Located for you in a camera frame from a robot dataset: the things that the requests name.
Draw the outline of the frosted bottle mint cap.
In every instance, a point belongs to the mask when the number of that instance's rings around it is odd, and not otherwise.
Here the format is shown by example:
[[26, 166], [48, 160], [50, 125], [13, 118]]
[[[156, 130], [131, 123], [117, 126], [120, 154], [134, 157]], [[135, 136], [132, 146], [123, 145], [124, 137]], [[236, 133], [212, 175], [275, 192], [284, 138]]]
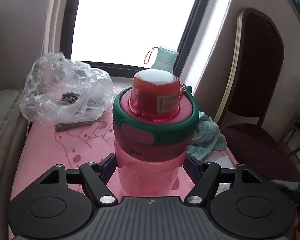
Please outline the frosted bottle mint cap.
[[153, 47], [148, 51], [143, 61], [143, 64], [147, 65], [149, 63], [151, 55], [153, 51], [155, 51], [156, 49], [158, 50], [157, 57], [154, 63], [152, 64], [151, 69], [159, 69], [159, 70], [167, 71], [169, 73], [173, 73], [173, 66], [175, 64], [177, 57], [179, 56], [179, 53], [173, 49]]

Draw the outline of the pink water bottle green lid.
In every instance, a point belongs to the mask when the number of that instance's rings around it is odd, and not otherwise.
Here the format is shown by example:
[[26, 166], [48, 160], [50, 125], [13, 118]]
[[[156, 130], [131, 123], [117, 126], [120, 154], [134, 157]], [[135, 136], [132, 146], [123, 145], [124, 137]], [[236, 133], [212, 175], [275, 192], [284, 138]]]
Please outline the pink water bottle green lid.
[[113, 103], [115, 155], [128, 196], [165, 196], [198, 124], [192, 88], [170, 72], [141, 70]]

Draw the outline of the clear plastic bag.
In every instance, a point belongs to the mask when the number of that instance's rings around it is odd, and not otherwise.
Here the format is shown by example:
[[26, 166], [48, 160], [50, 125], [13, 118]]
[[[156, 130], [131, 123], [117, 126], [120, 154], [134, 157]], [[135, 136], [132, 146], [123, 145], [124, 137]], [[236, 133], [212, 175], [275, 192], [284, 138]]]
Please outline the clear plastic bag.
[[27, 75], [20, 110], [30, 122], [76, 124], [97, 120], [114, 98], [106, 71], [66, 59], [63, 53], [47, 53]]

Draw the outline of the dark maroon chair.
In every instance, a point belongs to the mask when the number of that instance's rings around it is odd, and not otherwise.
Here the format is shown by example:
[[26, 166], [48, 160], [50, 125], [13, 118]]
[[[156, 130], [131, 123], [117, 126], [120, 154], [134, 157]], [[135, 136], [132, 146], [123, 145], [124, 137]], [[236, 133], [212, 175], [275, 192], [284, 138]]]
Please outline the dark maroon chair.
[[237, 18], [230, 75], [215, 123], [221, 125], [228, 112], [256, 118], [256, 124], [233, 124], [222, 130], [234, 158], [268, 179], [299, 182], [296, 165], [262, 128], [284, 55], [283, 41], [272, 19], [256, 9], [243, 9]]

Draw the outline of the teal green cloth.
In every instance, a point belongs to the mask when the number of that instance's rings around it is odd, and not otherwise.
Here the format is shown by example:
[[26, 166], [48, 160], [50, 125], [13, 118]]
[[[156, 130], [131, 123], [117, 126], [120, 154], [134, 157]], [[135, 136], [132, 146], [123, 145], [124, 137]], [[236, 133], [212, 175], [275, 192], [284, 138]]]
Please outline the teal green cloth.
[[199, 121], [188, 147], [190, 155], [203, 160], [212, 150], [223, 151], [227, 148], [225, 136], [219, 126], [204, 112], [199, 113]]

